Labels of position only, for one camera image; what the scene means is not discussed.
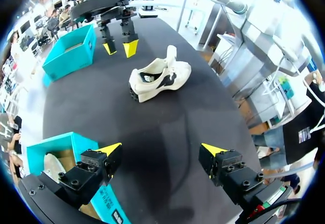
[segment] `id badge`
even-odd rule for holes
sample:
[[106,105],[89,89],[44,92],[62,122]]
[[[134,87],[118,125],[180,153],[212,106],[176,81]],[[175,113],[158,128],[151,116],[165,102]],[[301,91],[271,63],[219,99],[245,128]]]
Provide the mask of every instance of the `id badge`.
[[310,139],[311,138],[310,127],[307,127],[305,129],[299,131],[298,136],[299,136],[299,143],[300,144],[307,141],[308,139]]
[[15,124],[15,123],[11,123],[11,122],[8,121],[8,125],[9,125],[9,127],[11,127],[12,129],[18,130],[18,125],[17,125],[17,124]]

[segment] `teal shoe box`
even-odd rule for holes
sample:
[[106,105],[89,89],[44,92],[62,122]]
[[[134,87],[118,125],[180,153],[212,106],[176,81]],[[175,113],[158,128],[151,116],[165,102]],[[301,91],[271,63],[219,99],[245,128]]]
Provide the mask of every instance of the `teal shoe box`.
[[52,80],[51,78],[49,77],[49,75],[47,74],[44,74],[44,77],[43,77],[43,84],[45,85],[45,87],[49,87],[50,84],[51,84]]
[[92,25],[62,36],[47,56],[43,70],[51,81],[92,64],[96,35]]
[[[27,147],[27,161],[31,174],[40,175],[44,170],[44,156],[48,152],[73,150],[75,162],[81,160],[80,154],[87,149],[98,149],[98,143],[77,133],[66,133],[52,138],[44,139],[39,144]],[[123,224],[131,224],[114,194],[110,184],[101,186],[91,199],[97,215],[106,223],[116,223],[118,213]]]

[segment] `shoe sole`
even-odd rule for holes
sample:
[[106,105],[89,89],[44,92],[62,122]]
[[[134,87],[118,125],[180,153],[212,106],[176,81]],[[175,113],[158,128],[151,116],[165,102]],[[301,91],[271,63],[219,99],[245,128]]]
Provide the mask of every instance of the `shoe sole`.
[[133,89],[131,88],[131,85],[130,83],[128,84],[129,85],[129,89],[130,89],[130,94],[131,94],[131,97],[139,102],[139,103],[142,103],[142,102],[145,102],[149,99],[152,99],[153,97],[155,97],[157,94],[159,94],[160,92],[164,91],[164,90],[178,90],[180,89],[188,80],[189,76],[190,76],[191,72],[189,73],[187,79],[184,81],[184,83],[181,83],[181,84],[173,84],[171,86],[168,86],[168,87],[162,87],[162,88],[159,88],[159,89],[155,89],[153,91],[150,91],[150,92],[146,92],[146,93],[142,93],[142,94],[136,94]]

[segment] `black table surface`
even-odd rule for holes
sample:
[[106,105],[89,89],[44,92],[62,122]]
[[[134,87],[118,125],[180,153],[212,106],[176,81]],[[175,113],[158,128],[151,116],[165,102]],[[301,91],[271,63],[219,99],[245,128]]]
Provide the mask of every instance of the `black table surface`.
[[[260,170],[255,147],[239,110],[208,64],[162,20],[134,19],[137,54],[127,59],[119,23],[109,24],[117,53],[109,56],[99,29],[93,64],[53,82],[46,96],[43,138],[76,132],[100,147],[121,142],[122,165],[110,182],[132,223],[226,223],[237,213],[198,161],[201,143],[243,154]],[[134,68],[168,45],[192,73],[178,91],[135,102],[128,88]]]

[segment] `white sneaker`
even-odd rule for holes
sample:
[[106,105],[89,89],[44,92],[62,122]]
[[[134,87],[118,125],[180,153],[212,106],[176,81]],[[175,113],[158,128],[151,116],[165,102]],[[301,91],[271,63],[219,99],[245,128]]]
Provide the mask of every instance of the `white sneaker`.
[[44,156],[44,171],[52,180],[59,183],[59,172],[66,173],[61,162],[54,155],[48,153]]
[[191,66],[187,62],[176,61],[176,56],[176,47],[170,45],[165,59],[156,58],[145,68],[134,69],[129,79],[132,98],[142,103],[163,90],[182,87],[191,74]]

